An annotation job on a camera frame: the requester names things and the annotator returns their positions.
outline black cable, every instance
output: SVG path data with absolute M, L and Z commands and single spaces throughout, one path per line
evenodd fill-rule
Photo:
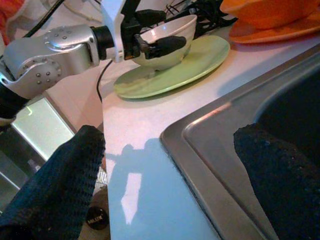
M 109 68 L 109 66 L 110 66 L 112 63 L 113 63 L 113 61 L 111 60 L 111 61 L 104 67 L 104 69 L 102 70 L 102 72 L 101 72 L 101 74 L 100 74 L 100 76 L 99 76 L 98 81 L 96 82 L 96 92 L 98 93 L 98 97 L 99 97 L 101 103 L 102 103 L 102 96 L 101 96 L 100 89 L 99 89 L 99 87 L 100 87 L 100 82 L 101 82 L 102 77 L 104 76 L 106 70 Z
M 99 2 L 98 0 L 93 0 L 95 1 L 97 4 L 101 5 L 101 2 Z
M 165 7 L 166 7 L 166 9 L 167 9 L 172 15 L 175 15 L 175 14 L 170 10 L 170 8 L 168 7 L 168 5 L 166 5 Z
M 48 21 L 48 19 L 52 16 L 52 14 L 55 13 L 55 11 L 58 9 L 58 7 L 64 2 L 65 0 L 57 0 L 55 4 L 50 8 L 50 10 L 43 16 L 43 18 L 38 22 L 36 26 L 34 26 L 26 35 L 24 35 L 24 38 L 30 38 L 33 36 L 42 26 Z
M 169 8 L 171 8 L 171 9 L 175 10 L 176 12 L 180 13 L 180 11 L 178 9 L 176 9 L 174 6 L 170 5 Z

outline white countertop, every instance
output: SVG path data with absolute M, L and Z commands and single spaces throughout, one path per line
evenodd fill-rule
M 215 32 L 227 38 L 228 28 Z M 320 34 L 286 42 L 232 44 L 209 76 L 145 100 L 113 92 L 137 65 L 113 64 L 102 82 L 110 227 L 113 240 L 215 240 L 218 235 L 165 152 L 160 134 L 172 123 L 320 43 Z

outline stainless steel sink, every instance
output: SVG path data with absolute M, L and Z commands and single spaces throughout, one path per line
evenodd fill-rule
M 277 240 L 233 134 L 260 122 L 319 166 L 320 44 L 169 126 L 162 142 L 224 240 Z

